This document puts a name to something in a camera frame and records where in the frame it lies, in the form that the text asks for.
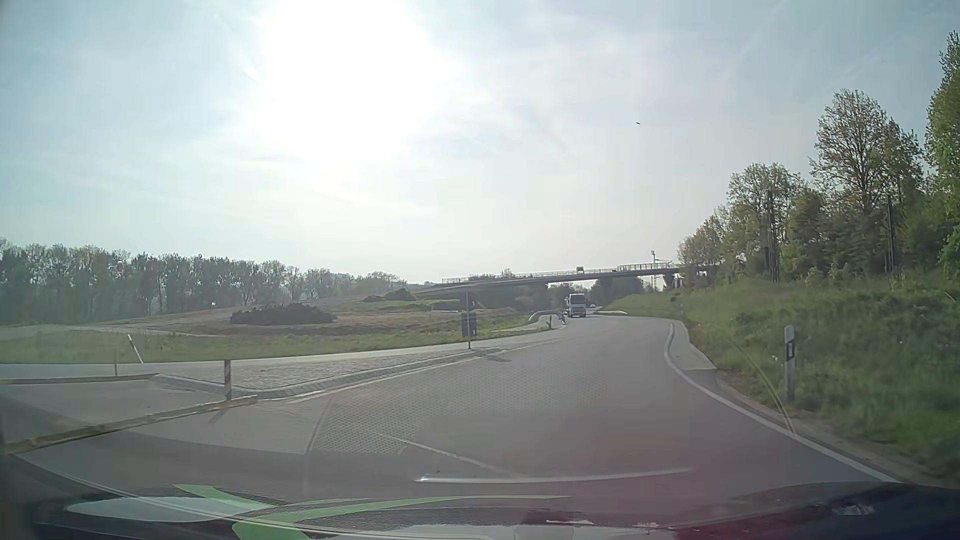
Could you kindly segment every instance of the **bridge railing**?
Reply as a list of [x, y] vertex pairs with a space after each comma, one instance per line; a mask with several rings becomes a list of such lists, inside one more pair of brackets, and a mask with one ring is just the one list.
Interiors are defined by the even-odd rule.
[[616, 268], [585, 268], [583, 271], [558, 270], [556, 272], [533, 272], [530, 274], [512, 274], [507, 276], [467, 276], [465, 278], [443, 278], [441, 283], [467, 283], [497, 280], [523, 280], [526, 278], [556, 278], [559, 276], [580, 276], [583, 274], [615, 274], [617, 272], [631, 272], [637, 270], [660, 270], [674, 268], [673, 262], [644, 262], [642, 264], [621, 264]]

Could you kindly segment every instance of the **car hood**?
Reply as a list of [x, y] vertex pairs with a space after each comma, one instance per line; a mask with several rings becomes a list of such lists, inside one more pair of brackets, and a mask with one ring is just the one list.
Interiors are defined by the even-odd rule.
[[[629, 503], [551, 495], [452, 495], [413, 499], [342, 498], [284, 502], [213, 486], [182, 484], [133, 495], [56, 499], [28, 509], [38, 530], [111, 536], [298, 540], [364, 538], [706, 537], [711, 531], [863, 531], [904, 524], [947, 528], [960, 515], [954, 490], [884, 482], [816, 483], [722, 502]], [[723, 538], [725, 534], [713, 534]]]

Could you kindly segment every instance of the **curved road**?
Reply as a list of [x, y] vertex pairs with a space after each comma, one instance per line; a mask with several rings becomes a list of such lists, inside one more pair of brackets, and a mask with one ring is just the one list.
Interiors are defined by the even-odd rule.
[[[717, 501], [877, 478], [711, 397], [710, 371], [678, 374], [664, 358], [670, 322], [568, 323], [479, 358], [22, 456], [134, 492], [199, 483], [288, 501], [505, 492]], [[696, 367], [684, 339], [678, 332], [670, 355]]]

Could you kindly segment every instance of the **white truck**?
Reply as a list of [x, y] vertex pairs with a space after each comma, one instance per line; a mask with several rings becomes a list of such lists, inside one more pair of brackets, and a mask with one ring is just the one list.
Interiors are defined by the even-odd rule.
[[587, 295], [582, 292], [575, 292], [572, 294], [566, 295], [566, 300], [564, 301], [566, 312], [571, 317], [586, 317], [587, 316]]

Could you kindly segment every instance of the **grass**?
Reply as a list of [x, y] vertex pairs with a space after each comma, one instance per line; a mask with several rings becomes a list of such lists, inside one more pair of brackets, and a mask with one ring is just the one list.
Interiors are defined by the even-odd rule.
[[[522, 314], [478, 321], [477, 339], [502, 337], [493, 330], [526, 324]], [[364, 335], [284, 335], [205, 337], [183, 334], [140, 334], [133, 341], [145, 362], [175, 362], [325, 355], [375, 351], [466, 341], [459, 322], [431, 331]], [[127, 336], [110, 331], [62, 331], [12, 339], [0, 347], [0, 363], [136, 363]]]
[[960, 474], [960, 298], [948, 285], [743, 281], [634, 295], [609, 309], [684, 321], [731, 383], [773, 406], [785, 394], [783, 327], [797, 338], [794, 411], [854, 439], [892, 445], [939, 476]]

